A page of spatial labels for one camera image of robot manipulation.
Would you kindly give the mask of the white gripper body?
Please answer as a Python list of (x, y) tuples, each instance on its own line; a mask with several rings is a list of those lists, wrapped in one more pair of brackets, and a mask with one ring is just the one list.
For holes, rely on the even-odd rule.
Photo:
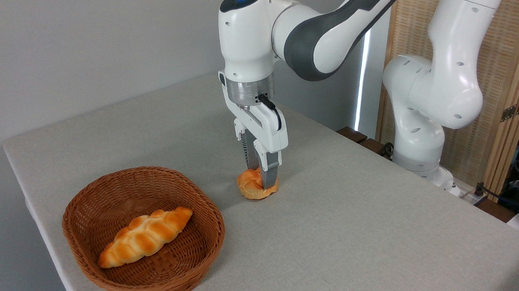
[(226, 79), (222, 71), (218, 72), (218, 74), (222, 82), (224, 99), (231, 113), (250, 130), (268, 152), (276, 153), (286, 149), (289, 139), (284, 115), (281, 110), (279, 108), (275, 108), (275, 111), (271, 110), (264, 104), (250, 106), (249, 110), (242, 109), (230, 100), (227, 86), (231, 82)]

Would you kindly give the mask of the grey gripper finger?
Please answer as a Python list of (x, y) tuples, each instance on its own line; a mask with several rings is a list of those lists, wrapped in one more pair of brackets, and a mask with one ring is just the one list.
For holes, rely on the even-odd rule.
[(260, 166), (260, 158), (254, 147), (256, 137), (248, 130), (239, 119), (234, 119), (234, 129), (237, 140), (242, 144), (243, 153), (248, 169), (256, 170)]
[(270, 153), (264, 147), (254, 147), (252, 169), (260, 169), (262, 187), (265, 190), (277, 182), (278, 167), (282, 163), (281, 153)]

